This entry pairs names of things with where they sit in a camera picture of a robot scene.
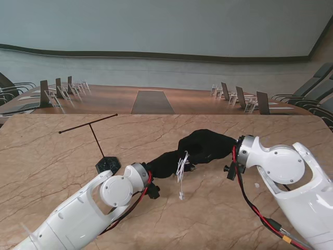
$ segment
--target backrest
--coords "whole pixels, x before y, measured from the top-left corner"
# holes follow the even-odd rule
[[[333,62],[323,64],[313,77],[309,79],[303,86],[293,93],[294,96],[305,96],[314,87],[316,87],[327,75],[333,70]]]
[[[311,91],[306,97],[305,100],[317,100],[320,101],[326,96],[333,93],[333,75],[324,82],[322,82],[318,87]]]
[[[331,113],[333,113],[333,97],[331,97],[327,101],[323,102],[320,105],[320,107],[330,111]]]
[[[0,88],[7,87],[15,87],[15,85],[0,72]],[[18,96],[20,93],[16,90],[16,88],[12,88],[10,92],[8,92],[14,96]]]

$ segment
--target conference table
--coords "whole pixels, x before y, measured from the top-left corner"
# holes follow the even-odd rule
[[[168,89],[159,87],[129,87],[129,86],[104,86],[89,85],[90,92],[81,93],[81,99],[71,96],[73,105],[62,98],[59,101],[60,108],[36,109],[33,114],[177,114],[177,115],[244,115],[244,110],[236,103],[234,107],[229,107],[228,101],[222,98],[210,96],[210,91],[203,90],[183,90]],[[33,92],[39,90],[33,88],[10,102],[0,106],[0,113],[5,110],[27,104],[38,102],[38,98],[20,98],[36,95]],[[290,115],[312,115],[307,110],[292,106],[276,100],[269,102],[278,103],[278,107],[292,107],[290,110],[274,110],[271,113],[288,113]],[[0,118],[0,123],[4,123],[7,118]]]
[[[109,114],[19,114],[3,125],[0,250],[14,247],[28,236],[22,224],[33,232],[60,203],[98,175],[95,165],[101,152],[89,126],[62,134],[58,131],[106,116]],[[233,138],[260,136],[265,147],[300,142],[333,177],[333,134],[317,116],[118,115],[92,127],[104,154],[118,157],[122,167],[117,174],[123,174],[129,164],[147,163],[176,150],[178,141],[194,130],[210,129]],[[231,161],[229,155],[185,173],[183,201],[177,177],[155,178],[160,197],[145,196],[129,216],[85,249],[293,250],[261,224],[247,206],[237,180],[226,178],[223,169]],[[308,170],[301,182],[289,185],[292,190],[311,179]],[[257,169],[247,169],[242,178],[248,199],[259,211],[299,237]]]

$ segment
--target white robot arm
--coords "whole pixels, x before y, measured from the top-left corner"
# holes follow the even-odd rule
[[[259,137],[238,141],[237,162],[246,168],[257,166],[268,189],[294,228],[318,250],[333,249],[333,184],[310,151],[300,143],[263,147]],[[312,180],[284,192],[275,183],[298,182],[305,163]],[[135,192],[147,190],[150,173],[141,164],[126,167],[123,176],[111,171],[100,173],[86,186],[60,204],[44,223],[14,249],[81,249],[125,213]],[[93,199],[98,188],[100,199],[113,210],[104,215]]]
[[[127,166],[123,176],[104,171],[61,203],[14,249],[81,249],[119,218],[129,207],[133,194],[144,190],[150,181],[150,173],[139,163]],[[101,200],[113,207],[107,215],[93,200],[93,190],[97,187]]]
[[[246,136],[237,148],[237,162],[257,166],[259,174],[294,228],[312,247],[333,249],[333,184],[311,152],[301,143],[263,147],[259,137]],[[307,163],[312,170],[309,183],[284,192],[275,183],[299,181]]]

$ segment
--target gray wall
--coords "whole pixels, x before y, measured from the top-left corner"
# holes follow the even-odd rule
[[[332,0],[1,0],[0,43],[62,51],[308,55]]]
[[[325,62],[333,61],[333,26],[310,62],[291,64],[215,64],[125,58],[72,58],[0,49],[0,72],[13,82],[39,84],[73,76],[90,84],[209,90],[224,81],[230,90],[292,93]]]

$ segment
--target stand base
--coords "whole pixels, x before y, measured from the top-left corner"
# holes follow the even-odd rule
[[[117,173],[120,168],[120,162],[118,161],[118,158],[114,156],[106,156],[96,164],[96,169],[98,173],[102,173],[106,170],[111,170],[112,175],[115,175],[115,173]]]

